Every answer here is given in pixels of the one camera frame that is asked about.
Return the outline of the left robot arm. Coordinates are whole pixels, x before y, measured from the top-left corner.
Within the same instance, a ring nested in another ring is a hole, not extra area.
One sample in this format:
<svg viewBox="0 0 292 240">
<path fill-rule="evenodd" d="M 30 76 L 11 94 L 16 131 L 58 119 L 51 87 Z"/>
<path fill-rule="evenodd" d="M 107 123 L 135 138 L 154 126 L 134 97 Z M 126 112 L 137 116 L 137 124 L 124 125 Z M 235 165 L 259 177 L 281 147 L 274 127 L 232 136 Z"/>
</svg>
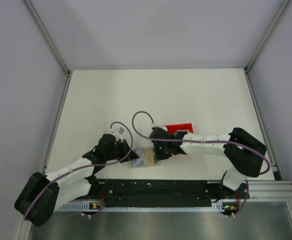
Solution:
<svg viewBox="0 0 292 240">
<path fill-rule="evenodd" d="M 74 163 L 50 173 L 32 174 L 14 203 L 26 221 L 40 227 L 61 206 L 86 196 L 98 195 L 95 174 L 110 164 L 128 162 L 139 156 L 125 139 L 104 134 L 93 149 Z"/>
</svg>

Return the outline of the silver VIP credit card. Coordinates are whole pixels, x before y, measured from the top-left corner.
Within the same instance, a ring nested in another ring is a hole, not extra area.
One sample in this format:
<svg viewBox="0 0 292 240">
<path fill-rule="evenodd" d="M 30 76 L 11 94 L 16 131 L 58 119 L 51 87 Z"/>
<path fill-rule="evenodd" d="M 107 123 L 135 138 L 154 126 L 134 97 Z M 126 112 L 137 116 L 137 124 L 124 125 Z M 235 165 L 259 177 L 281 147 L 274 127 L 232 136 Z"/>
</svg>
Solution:
<svg viewBox="0 0 292 240">
<path fill-rule="evenodd" d="M 134 152 L 139 155 L 139 159 L 129 161 L 128 166 L 130 168 L 143 168 L 147 166 L 147 161 L 145 157 L 145 149 L 144 148 L 136 148 Z"/>
</svg>

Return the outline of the red plastic card tray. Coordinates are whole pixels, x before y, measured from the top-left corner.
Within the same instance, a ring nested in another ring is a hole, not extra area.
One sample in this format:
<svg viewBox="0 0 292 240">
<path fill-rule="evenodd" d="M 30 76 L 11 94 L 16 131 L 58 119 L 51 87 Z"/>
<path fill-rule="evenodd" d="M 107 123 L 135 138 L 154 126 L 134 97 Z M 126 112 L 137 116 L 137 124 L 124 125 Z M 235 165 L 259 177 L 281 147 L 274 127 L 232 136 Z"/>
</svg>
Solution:
<svg viewBox="0 0 292 240">
<path fill-rule="evenodd" d="M 167 131 L 171 134 L 176 134 L 177 132 L 188 132 L 194 133 L 192 123 L 179 123 L 165 125 Z"/>
</svg>

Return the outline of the beige card holder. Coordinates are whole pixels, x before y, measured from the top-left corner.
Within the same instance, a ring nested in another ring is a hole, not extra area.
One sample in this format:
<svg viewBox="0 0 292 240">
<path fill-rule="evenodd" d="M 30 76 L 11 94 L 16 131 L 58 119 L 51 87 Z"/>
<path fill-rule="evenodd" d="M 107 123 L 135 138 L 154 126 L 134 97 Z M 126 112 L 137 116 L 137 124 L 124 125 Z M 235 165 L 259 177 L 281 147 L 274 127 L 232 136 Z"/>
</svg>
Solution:
<svg viewBox="0 0 292 240">
<path fill-rule="evenodd" d="M 133 150 L 139 157 L 128 162 L 128 168 L 145 168 L 160 166 L 161 162 L 155 157 L 154 148 L 136 148 Z"/>
</svg>

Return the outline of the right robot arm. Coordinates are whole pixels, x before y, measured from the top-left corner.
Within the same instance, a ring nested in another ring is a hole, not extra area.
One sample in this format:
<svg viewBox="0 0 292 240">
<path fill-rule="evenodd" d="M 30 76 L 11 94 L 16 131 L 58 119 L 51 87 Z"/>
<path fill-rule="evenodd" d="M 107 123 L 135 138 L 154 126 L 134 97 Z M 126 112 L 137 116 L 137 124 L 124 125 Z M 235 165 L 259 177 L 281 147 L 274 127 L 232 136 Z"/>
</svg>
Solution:
<svg viewBox="0 0 292 240">
<path fill-rule="evenodd" d="M 219 185 L 219 192 L 225 198 L 236 194 L 239 186 L 248 178 L 260 175 L 266 154 L 266 146 L 239 127 L 222 135 L 199 135 L 184 130 L 169 133 L 161 127 L 154 127 L 149 137 L 159 160 L 192 154 L 227 158 L 231 167 L 225 172 Z"/>
</svg>

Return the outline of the gold credit card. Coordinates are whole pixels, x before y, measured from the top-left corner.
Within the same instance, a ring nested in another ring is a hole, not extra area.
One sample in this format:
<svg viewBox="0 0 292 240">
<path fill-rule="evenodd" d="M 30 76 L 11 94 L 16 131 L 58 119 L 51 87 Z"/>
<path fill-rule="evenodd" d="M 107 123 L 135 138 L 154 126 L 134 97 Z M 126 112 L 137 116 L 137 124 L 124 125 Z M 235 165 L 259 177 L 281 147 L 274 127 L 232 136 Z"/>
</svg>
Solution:
<svg viewBox="0 0 292 240">
<path fill-rule="evenodd" d="M 147 161 L 148 166 L 154 165 L 154 157 L 153 157 L 153 149 L 152 148 L 145 149 L 145 157 L 146 157 L 146 161 Z"/>
</svg>

